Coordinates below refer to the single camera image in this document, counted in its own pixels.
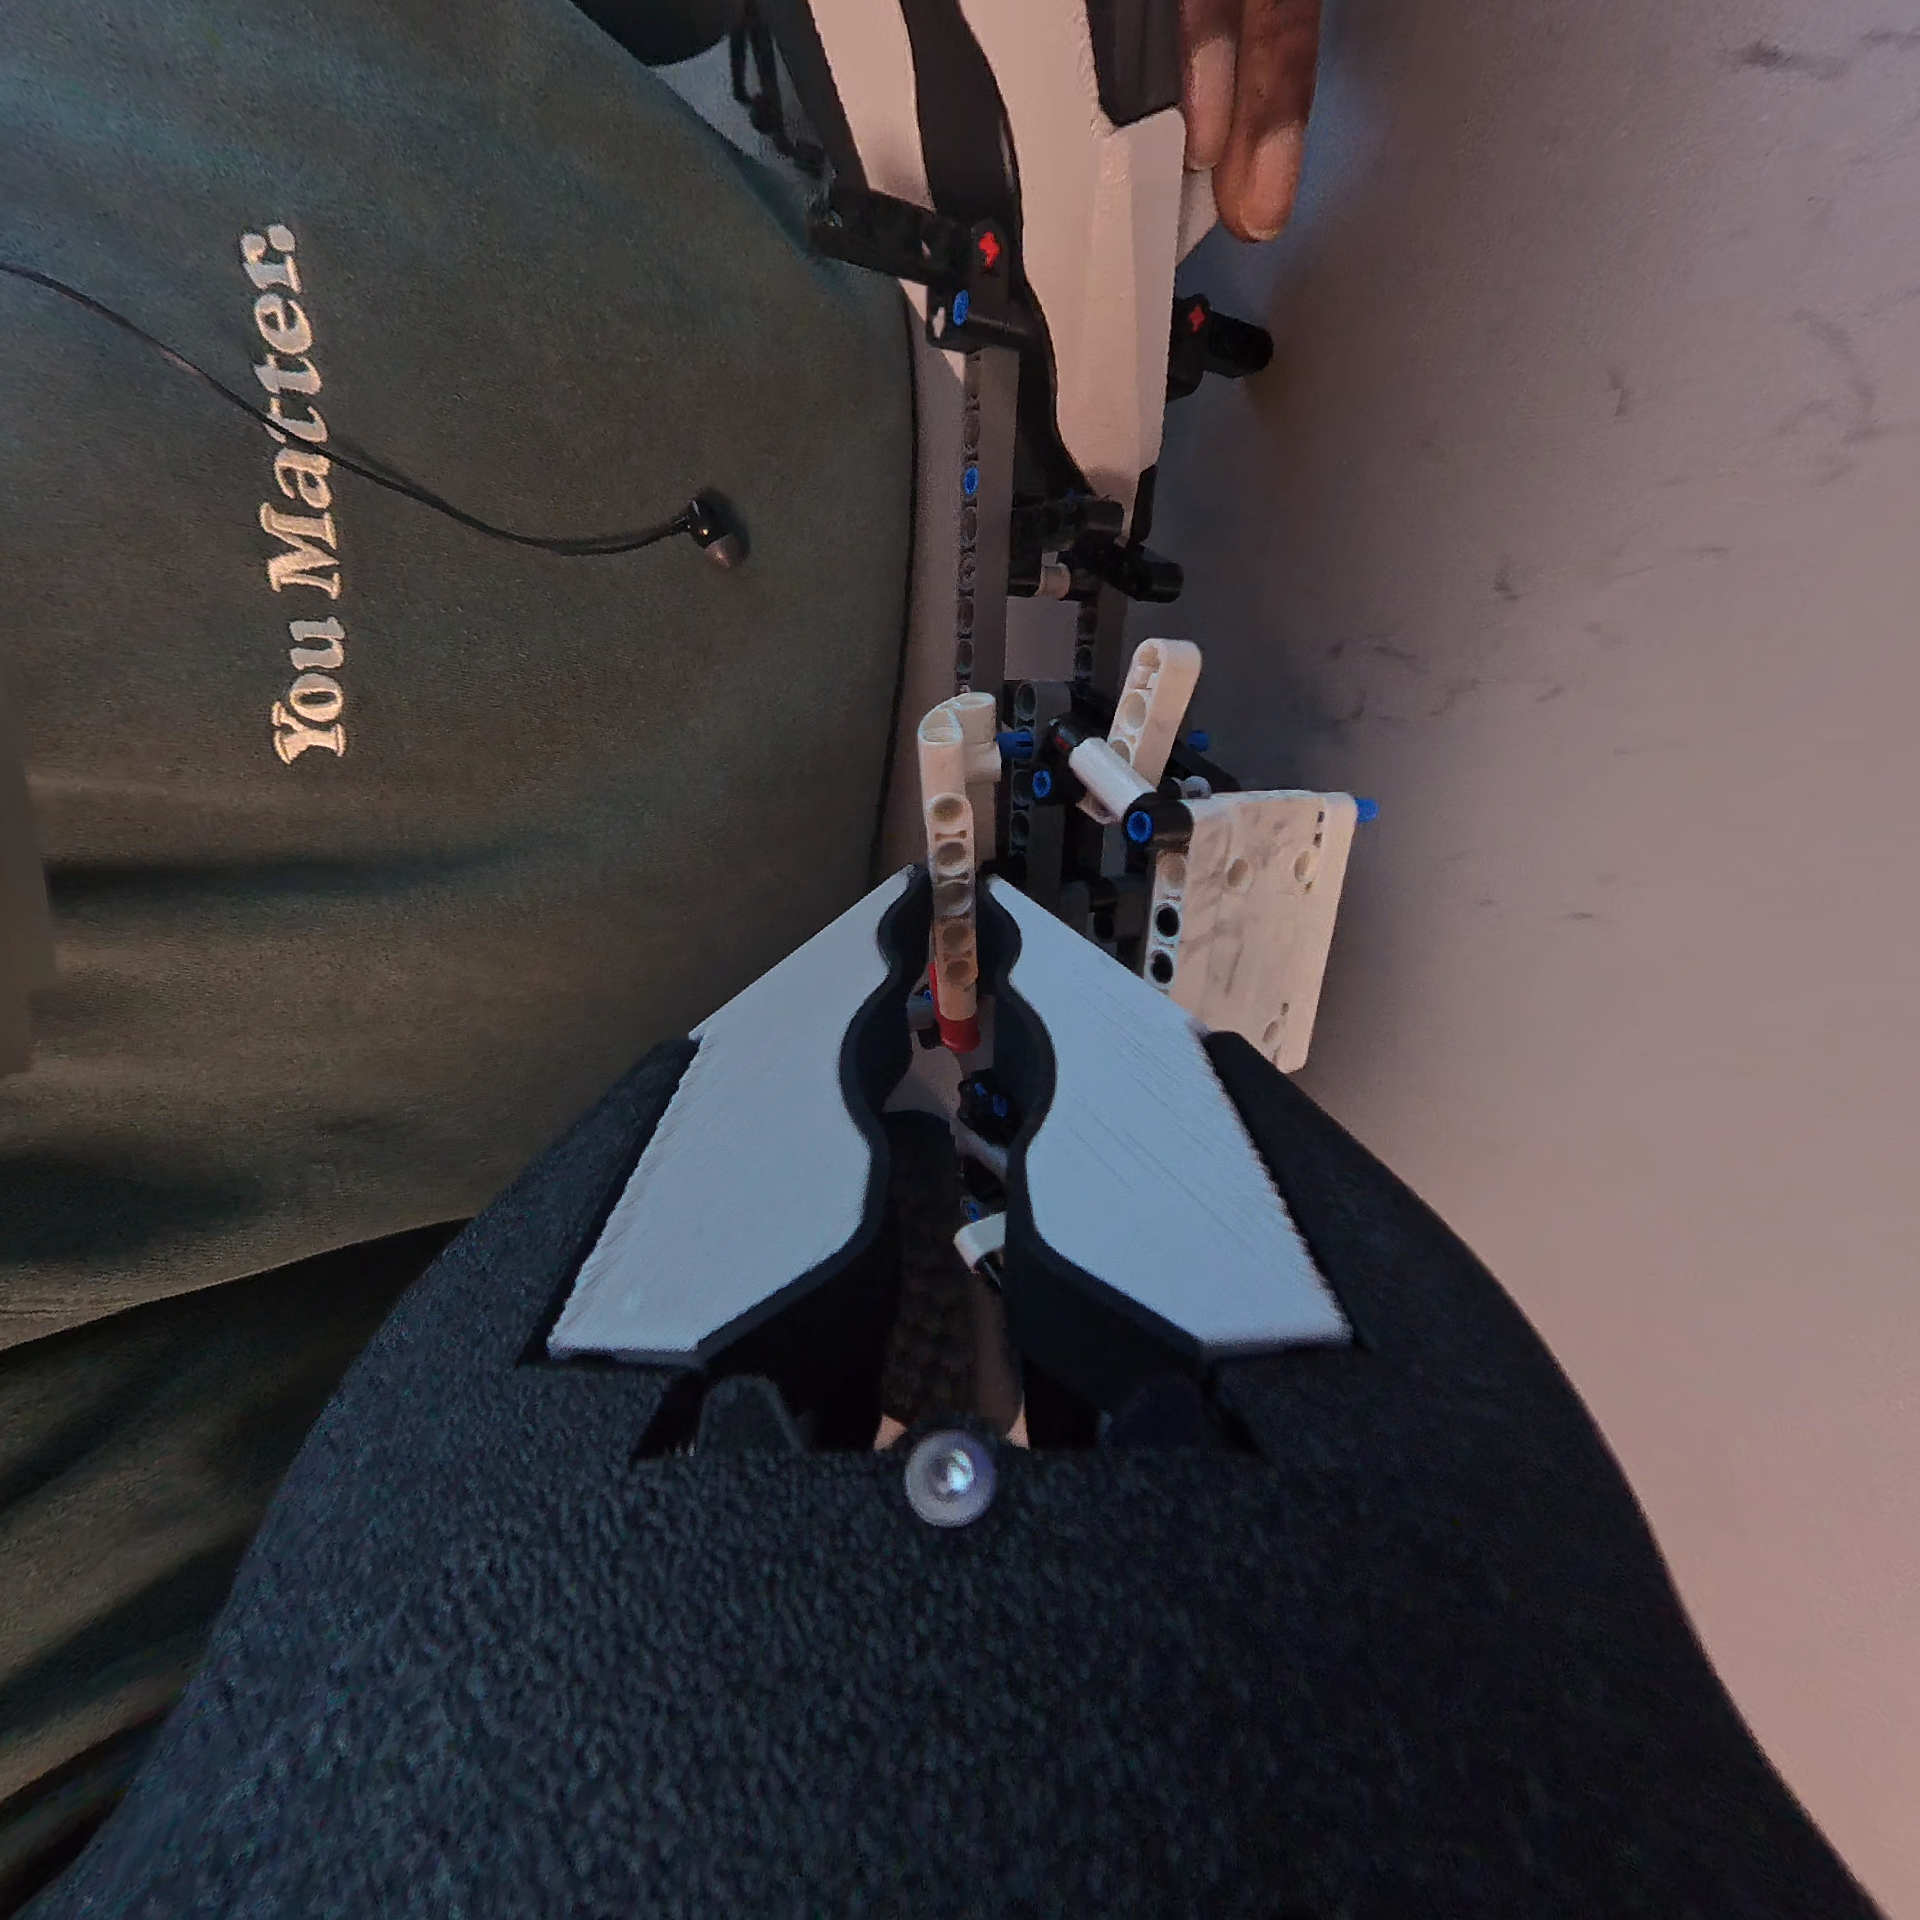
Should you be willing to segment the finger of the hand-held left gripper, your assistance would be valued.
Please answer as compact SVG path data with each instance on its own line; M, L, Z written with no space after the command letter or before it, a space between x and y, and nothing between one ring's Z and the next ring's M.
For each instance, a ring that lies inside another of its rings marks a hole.
M906 2L930 201L1013 245L1058 443L1099 497L1160 455L1182 257L1182 107L1115 126L1082 2Z
M812 129L795 82L758 2L735 5L730 31L695 57L662 65L660 79L714 131L760 159L810 199L830 180L824 147Z

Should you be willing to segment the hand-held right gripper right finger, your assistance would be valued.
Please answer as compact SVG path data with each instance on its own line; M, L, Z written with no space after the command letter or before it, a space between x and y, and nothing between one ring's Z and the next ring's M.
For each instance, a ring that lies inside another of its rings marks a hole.
M1202 1026L1010 882L989 900L1018 933L998 1039L1034 1017L1052 1067L1021 1149L1039 1252L1195 1358L1348 1345Z

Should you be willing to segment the person's torso in green sweatshirt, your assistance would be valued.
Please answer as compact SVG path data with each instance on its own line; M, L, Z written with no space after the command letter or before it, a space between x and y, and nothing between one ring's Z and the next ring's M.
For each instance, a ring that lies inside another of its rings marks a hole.
M5 5L5 1911L376 1318L868 885L901 294L632 51L700 5Z

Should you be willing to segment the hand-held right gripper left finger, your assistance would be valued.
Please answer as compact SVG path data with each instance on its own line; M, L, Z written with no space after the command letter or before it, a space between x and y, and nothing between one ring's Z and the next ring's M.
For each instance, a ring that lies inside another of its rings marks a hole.
M880 1108L906 1071L916 870L903 869L693 1029L695 1054L547 1350L700 1370L760 1329L810 1367L802 1306L864 1310L888 1183Z

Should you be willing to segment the grey desk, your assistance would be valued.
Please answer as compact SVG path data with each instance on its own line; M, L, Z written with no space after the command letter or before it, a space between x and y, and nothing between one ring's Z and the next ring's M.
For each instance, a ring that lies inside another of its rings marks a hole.
M1703 1642L1916 1915L1917 29L1328 6L1187 282L1192 715L1379 803L1308 1090L1514 1291Z

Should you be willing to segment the toy truck chassis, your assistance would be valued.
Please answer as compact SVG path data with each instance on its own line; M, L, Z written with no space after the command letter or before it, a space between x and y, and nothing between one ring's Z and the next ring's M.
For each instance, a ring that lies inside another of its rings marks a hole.
M1160 609L1182 570L1140 535L1155 476L1133 499L1094 494L1064 458L1052 418L1044 329L1018 297L1013 245L991 220L965 227L911 199L837 180L806 217L812 245L847 265L893 271L927 324L927 402L948 417L946 469L927 469L934 515L925 574L951 571L951 697L986 690L998 708L995 854L975 881L975 1026L980 1046L954 1054L927 981L932 891L919 814L919 975L907 981L906 1069L880 1111L932 1121L934 1164L959 1181L957 1252L989 1282L1015 1282L1015 1323L1030 1346L1055 1329L1072 1355L1125 1338L1200 1367L1143 1310L1104 1285L1069 1277L1042 1254L1023 1199L1021 1149L1052 1067L1030 1014L1002 1042L1005 969L1018 931L989 900L1010 882L1068 931L1102 948L1202 1026L1216 1078L1251 1139L1253 1097L1229 1092L1216 1055L1268 1087L1304 1066L1320 1002L1352 837L1372 807L1350 795L1237 789L1187 740L1202 674L1192 643L1140 639L1115 663L1119 604ZM919 726L903 755L920 804Z

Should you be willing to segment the black ribbed toy rod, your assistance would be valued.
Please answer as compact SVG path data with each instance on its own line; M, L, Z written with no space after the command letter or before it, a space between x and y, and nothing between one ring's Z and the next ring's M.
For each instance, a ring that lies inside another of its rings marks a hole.
M1023 1434L998 1310L954 1245L956 1214L942 1183L896 1190L901 1291L880 1367L874 1450L888 1450L907 1428L946 1414L979 1417L996 1435Z

